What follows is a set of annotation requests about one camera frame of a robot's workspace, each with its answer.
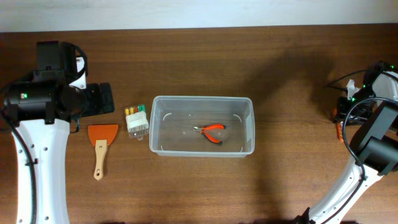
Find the orange scraper with wooden handle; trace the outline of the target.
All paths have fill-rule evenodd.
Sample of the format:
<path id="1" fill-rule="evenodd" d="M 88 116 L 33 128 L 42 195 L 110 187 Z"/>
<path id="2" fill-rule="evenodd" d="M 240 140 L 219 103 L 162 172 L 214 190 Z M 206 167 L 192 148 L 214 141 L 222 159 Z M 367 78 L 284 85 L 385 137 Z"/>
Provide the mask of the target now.
<path id="1" fill-rule="evenodd" d="M 96 165 L 94 178 L 101 180 L 104 176 L 104 160 L 108 146 L 113 142 L 118 131 L 117 124 L 96 124 L 88 126 L 88 137 L 95 147 Z"/>

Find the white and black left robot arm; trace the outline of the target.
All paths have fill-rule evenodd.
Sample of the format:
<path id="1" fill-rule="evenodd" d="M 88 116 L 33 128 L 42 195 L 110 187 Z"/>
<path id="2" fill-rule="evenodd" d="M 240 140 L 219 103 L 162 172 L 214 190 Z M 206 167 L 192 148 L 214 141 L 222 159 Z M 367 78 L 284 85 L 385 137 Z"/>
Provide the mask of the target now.
<path id="1" fill-rule="evenodd" d="M 69 223 L 65 157 L 71 122 L 114 112 L 109 83 L 86 82 L 69 42 L 37 43 L 37 68 L 5 87 L 1 116 L 17 152 L 17 223 Z"/>

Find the clear plastic storage container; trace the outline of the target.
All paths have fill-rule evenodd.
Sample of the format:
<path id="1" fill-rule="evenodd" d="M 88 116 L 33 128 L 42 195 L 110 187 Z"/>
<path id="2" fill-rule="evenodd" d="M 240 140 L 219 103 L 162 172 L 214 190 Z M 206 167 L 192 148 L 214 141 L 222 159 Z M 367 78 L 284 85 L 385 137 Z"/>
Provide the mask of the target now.
<path id="1" fill-rule="evenodd" d="M 209 142 L 194 126 L 223 124 Z M 150 115 L 149 147 L 160 156 L 246 157 L 256 140 L 251 99 L 227 96 L 157 96 Z"/>

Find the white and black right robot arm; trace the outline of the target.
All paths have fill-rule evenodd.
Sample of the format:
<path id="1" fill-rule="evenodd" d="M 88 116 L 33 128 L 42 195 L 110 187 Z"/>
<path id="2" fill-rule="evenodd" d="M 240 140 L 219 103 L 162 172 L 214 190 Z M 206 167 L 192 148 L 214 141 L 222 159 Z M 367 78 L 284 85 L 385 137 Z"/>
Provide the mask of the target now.
<path id="1" fill-rule="evenodd" d="M 330 191 L 293 222 L 343 223 L 367 189 L 397 171 L 397 66 L 384 61 L 362 70 L 363 84 L 349 80 L 338 98 L 334 115 L 338 139 L 350 157 Z"/>

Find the orange holder of drill bits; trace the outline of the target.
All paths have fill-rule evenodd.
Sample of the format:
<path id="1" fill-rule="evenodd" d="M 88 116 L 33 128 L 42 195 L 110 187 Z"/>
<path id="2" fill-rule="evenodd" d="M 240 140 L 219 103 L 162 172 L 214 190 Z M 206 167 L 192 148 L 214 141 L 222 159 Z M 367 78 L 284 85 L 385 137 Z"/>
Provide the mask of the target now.
<path id="1" fill-rule="evenodd" d="M 343 133 L 342 133 L 343 120 L 338 115 L 338 110 L 337 109 L 333 110 L 333 122 L 334 122 L 334 124 L 336 126 L 336 135 L 337 135 L 338 140 L 340 142 L 344 142 Z"/>

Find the red handled small pliers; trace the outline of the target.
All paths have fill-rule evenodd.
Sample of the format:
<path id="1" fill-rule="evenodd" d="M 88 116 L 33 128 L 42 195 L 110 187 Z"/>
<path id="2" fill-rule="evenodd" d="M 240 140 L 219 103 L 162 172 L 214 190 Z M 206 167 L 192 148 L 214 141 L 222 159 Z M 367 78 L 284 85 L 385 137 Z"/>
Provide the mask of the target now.
<path id="1" fill-rule="evenodd" d="M 226 129 L 226 126 L 223 125 L 223 124 L 220 124 L 220 123 L 218 123 L 218 124 L 211 124 L 211 125 L 208 125 L 208 126 L 194 126 L 194 127 L 193 127 L 193 130 L 194 130 L 195 132 L 200 133 L 200 134 L 203 135 L 207 140 L 209 140 L 209 142 L 211 142 L 211 143 L 213 143 L 213 144 L 217 144 L 217 145 L 222 145 L 223 142 L 222 142 L 222 140 L 219 140 L 219 139 L 215 138 L 215 137 L 213 136 L 213 133 L 214 133 L 215 131 L 218 131 L 218 130 L 225 130 L 225 129 Z"/>

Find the clear case of coloured screwdrivers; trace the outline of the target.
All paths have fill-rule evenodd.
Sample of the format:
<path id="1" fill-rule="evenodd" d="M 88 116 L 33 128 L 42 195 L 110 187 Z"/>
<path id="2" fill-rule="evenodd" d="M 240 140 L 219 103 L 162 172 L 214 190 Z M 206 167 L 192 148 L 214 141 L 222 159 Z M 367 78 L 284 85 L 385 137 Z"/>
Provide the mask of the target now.
<path id="1" fill-rule="evenodd" d="M 146 115 L 146 107 L 143 104 L 129 106 L 124 109 L 127 131 L 130 138 L 139 141 L 149 133 L 149 122 Z"/>

